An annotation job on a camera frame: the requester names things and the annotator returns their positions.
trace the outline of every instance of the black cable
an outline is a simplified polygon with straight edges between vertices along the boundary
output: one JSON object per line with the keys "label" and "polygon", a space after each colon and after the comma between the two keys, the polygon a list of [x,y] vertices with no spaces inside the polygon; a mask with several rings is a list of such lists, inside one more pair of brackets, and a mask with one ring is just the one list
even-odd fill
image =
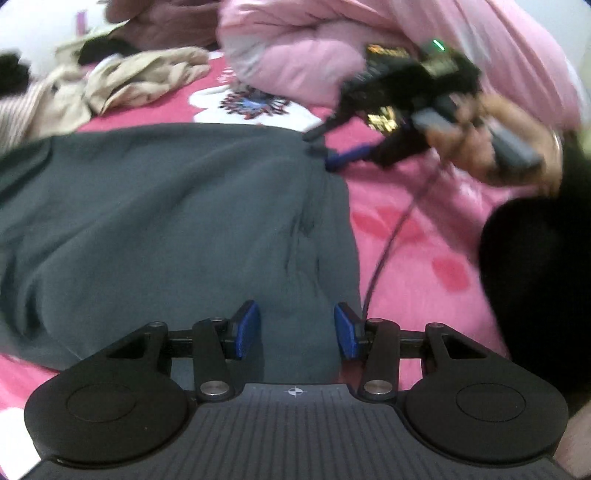
{"label": "black cable", "polygon": [[[476,112],[474,112],[473,122],[476,121],[477,118],[478,117],[476,116]],[[452,153],[449,155],[450,158],[455,157],[459,153],[459,151],[462,149],[462,147],[464,146],[464,143],[465,143],[465,141],[468,137],[468,133],[469,133],[468,129],[473,125],[473,122],[466,123],[464,125],[459,125],[461,127],[461,129],[464,131],[464,135],[462,136],[460,141],[457,143],[455,148],[452,150]],[[363,300],[363,309],[361,312],[363,320],[368,319],[368,310],[369,310],[369,304],[371,302],[371,297],[373,296],[375,287],[378,284],[379,276],[381,275],[382,270],[386,266],[386,262],[388,261],[388,256],[390,255],[390,250],[392,248],[392,245],[394,244],[394,240],[396,240],[396,237],[400,233],[400,230],[402,230],[402,227],[404,226],[406,221],[410,218],[414,208],[423,199],[423,197],[427,193],[429,193],[429,190],[431,189],[433,184],[437,181],[437,179],[440,177],[441,172],[444,170],[444,168],[445,168],[445,165],[443,163],[441,163],[439,165],[439,167],[427,179],[423,188],[415,194],[415,196],[413,197],[413,201],[408,205],[408,207],[406,208],[406,210],[404,211],[402,216],[398,219],[398,222],[394,226],[392,233],[390,234],[390,236],[388,238],[388,241],[386,241],[386,246],[384,247],[384,250],[382,251],[382,255],[380,256],[379,261],[378,261],[378,265],[376,265],[374,273],[371,276],[371,280],[369,280],[368,291],[365,294],[365,299]]]}

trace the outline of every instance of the striped fabric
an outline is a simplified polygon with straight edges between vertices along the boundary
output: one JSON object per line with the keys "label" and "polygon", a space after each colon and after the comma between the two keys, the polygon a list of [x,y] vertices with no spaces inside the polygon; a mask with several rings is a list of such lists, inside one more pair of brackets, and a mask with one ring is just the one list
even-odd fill
{"label": "striped fabric", "polygon": [[47,82],[33,83],[25,93],[0,98],[0,155],[20,144],[27,134]]}

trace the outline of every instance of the green led light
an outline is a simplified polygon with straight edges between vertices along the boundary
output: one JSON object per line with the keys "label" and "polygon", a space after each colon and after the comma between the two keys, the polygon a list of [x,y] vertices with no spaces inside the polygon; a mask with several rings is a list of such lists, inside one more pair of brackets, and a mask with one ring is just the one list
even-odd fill
{"label": "green led light", "polygon": [[433,40],[433,43],[439,47],[439,50],[445,51],[445,47],[439,40]]}

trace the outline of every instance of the gray handle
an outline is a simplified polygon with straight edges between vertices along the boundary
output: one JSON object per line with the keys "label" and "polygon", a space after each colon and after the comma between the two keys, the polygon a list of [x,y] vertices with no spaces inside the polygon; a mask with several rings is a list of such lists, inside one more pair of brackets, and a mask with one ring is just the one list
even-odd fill
{"label": "gray handle", "polygon": [[[425,108],[412,115],[415,128],[424,132],[427,128],[446,130],[454,124],[443,118],[433,108]],[[541,155],[526,142],[507,130],[498,122],[487,122],[491,130],[492,146],[495,149],[495,161],[503,171],[527,171],[537,168],[542,163]]]}

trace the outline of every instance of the crosshair marking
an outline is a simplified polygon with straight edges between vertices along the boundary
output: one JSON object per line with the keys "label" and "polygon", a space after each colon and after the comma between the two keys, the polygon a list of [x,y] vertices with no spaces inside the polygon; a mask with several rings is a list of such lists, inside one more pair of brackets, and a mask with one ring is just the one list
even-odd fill
{"label": "crosshair marking", "polygon": [[298,397],[300,395],[302,395],[302,393],[306,393],[304,390],[302,390],[300,387],[293,387],[290,388],[289,390],[287,390],[287,392],[289,393],[289,395],[291,395],[292,397]]}

